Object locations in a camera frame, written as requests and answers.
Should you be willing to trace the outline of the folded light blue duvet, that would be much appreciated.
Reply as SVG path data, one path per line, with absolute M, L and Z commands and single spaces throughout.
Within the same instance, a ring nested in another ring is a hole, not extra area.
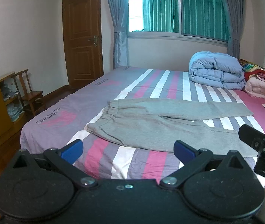
M 237 58 L 228 54 L 201 51 L 189 62 L 189 79 L 194 83 L 229 90 L 242 90 L 244 71 Z

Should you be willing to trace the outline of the left grey curtain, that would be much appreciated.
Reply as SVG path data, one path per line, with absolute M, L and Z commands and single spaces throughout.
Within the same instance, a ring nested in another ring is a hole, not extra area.
M 113 68 L 128 66 L 128 0 L 108 0 L 114 31 Z

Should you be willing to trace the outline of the window with green glass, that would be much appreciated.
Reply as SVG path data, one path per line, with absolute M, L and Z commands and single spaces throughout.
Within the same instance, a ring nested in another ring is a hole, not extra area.
M 222 0 L 128 0 L 130 36 L 229 39 Z

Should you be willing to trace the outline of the colourful red blanket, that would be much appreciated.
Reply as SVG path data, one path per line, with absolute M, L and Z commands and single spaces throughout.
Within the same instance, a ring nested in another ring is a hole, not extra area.
M 238 59 L 240 65 L 242 66 L 242 69 L 244 71 L 244 77 L 245 80 L 248 81 L 251 76 L 254 76 L 255 74 L 265 74 L 265 68 L 260 67 L 252 62 L 249 62 L 247 60 Z

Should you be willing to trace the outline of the striped bed with sheet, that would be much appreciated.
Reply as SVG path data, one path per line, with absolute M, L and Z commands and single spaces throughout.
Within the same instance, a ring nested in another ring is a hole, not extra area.
M 21 147 L 31 153 L 80 139 L 75 166 L 95 178 L 157 181 L 182 167 L 176 140 L 216 154 L 256 152 L 238 139 L 247 124 L 265 133 L 265 100 L 201 85 L 187 72 L 121 67 L 70 94 L 29 121 Z

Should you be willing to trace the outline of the grey curtain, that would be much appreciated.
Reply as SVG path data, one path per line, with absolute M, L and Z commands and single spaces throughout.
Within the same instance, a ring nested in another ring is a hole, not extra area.
M 128 66 L 128 0 L 108 0 L 114 31 L 113 68 Z
M 222 0 L 229 30 L 227 54 L 239 58 L 246 15 L 246 0 Z

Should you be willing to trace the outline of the brown wooden door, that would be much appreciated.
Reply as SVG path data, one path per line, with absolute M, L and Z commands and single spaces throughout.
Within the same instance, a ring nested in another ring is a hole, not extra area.
M 80 89 L 103 76 L 101 0 L 63 0 L 63 38 L 68 81 Z

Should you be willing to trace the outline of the small wooden chair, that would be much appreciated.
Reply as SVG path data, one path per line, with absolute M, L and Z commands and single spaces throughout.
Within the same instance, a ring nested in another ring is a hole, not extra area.
M 33 91 L 28 75 L 28 69 L 12 75 L 14 84 L 19 93 L 19 99 L 23 109 L 33 117 L 46 109 L 43 100 L 43 91 Z

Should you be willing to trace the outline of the right grey curtain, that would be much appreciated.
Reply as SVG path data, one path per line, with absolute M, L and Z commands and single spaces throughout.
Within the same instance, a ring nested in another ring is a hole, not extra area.
M 229 30 L 227 54 L 239 58 L 246 15 L 246 0 L 222 0 Z

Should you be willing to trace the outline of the grey sweatpants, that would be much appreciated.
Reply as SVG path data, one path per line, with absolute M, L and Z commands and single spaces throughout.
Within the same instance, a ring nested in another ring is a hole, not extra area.
M 249 116 L 241 103 L 194 102 L 173 99 L 119 99 L 110 101 L 102 116 L 87 131 L 109 142 L 152 151 L 173 152 L 181 140 L 195 149 L 206 148 L 225 155 L 237 150 L 255 157 L 237 131 L 210 127 L 204 120 Z

